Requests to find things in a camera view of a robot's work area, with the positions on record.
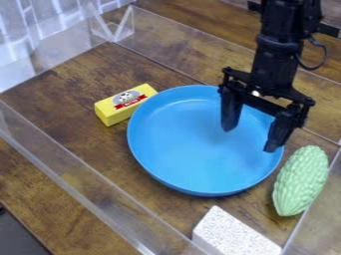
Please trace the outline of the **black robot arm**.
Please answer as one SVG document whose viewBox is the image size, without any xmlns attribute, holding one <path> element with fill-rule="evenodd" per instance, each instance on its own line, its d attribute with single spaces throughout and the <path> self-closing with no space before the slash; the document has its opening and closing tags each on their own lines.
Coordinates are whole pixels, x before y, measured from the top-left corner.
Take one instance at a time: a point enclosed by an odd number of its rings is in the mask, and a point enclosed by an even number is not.
<svg viewBox="0 0 341 255">
<path fill-rule="evenodd" d="M 301 60 L 303 43 L 322 44 L 313 34 L 322 20 L 321 0 L 260 0 L 260 30 L 250 72 L 231 67 L 222 69 L 218 86 L 220 96 L 220 126 L 232 130 L 243 106 L 250 106 L 274 117 L 270 124 L 266 152 L 274 152 L 305 125 L 314 100 L 292 88 L 298 68 L 309 71 L 317 66 Z"/>
</svg>

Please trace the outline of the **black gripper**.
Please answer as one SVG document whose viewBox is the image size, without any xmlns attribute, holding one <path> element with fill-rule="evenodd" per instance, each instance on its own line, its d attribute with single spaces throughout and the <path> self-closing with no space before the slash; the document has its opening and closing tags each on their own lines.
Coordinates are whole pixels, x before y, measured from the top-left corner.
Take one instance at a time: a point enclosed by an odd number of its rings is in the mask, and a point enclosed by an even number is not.
<svg viewBox="0 0 341 255">
<path fill-rule="evenodd" d="M 287 142 L 292 131 L 305 126 L 314 100 L 292 87 L 278 90 L 258 87 L 250 79 L 251 75 L 231 67 L 223 68 L 222 73 L 218 85 L 222 129 L 231 131 L 236 127 L 243 106 L 255 108 L 274 117 L 263 150 L 275 152 Z"/>
</svg>

